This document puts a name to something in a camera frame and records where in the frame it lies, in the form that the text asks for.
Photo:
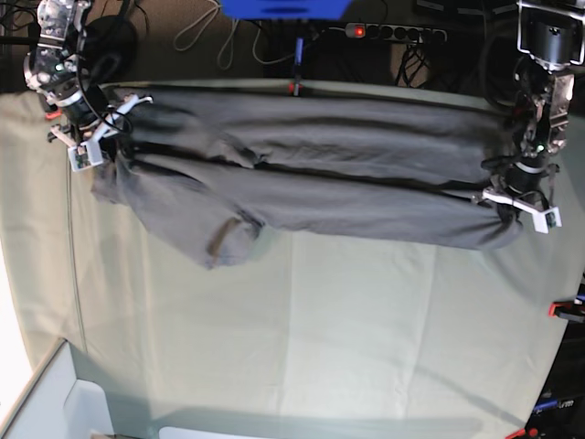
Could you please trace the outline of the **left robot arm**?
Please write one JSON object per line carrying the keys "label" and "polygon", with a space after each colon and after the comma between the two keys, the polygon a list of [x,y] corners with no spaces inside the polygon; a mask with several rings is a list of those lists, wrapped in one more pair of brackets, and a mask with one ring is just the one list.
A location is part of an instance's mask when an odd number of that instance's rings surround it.
{"label": "left robot arm", "polygon": [[[488,91],[491,49],[499,37],[515,37],[520,54],[513,70],[515,101],[506,105]],[[490,105],[506,118],[512,144],[483,161],[495,195],[541,209],[553,205],[541,189],[558,167],[551,159],[567,143],[574,67],[584,62],[584,4],[581,1],[520,1],[517,15],[495,24],[479,58],[479,81]]]}

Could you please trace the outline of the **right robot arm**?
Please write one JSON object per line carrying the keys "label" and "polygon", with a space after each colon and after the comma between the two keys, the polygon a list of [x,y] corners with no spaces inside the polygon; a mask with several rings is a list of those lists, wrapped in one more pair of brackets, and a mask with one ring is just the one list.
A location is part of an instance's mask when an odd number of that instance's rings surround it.
{"label": "right robot arm", "polygon": [[102,123],[107,135],[128,135],[132,123],[119,103],[101,86],[128,69],[138,46],[138,32],[126,18],[130,3],[118,14],[88,22],[92,1],[42,1],[37,7],[36,45],[24,61],[27,87],[38,93],[53,126],[50,142],[63,135],[79,143]]}

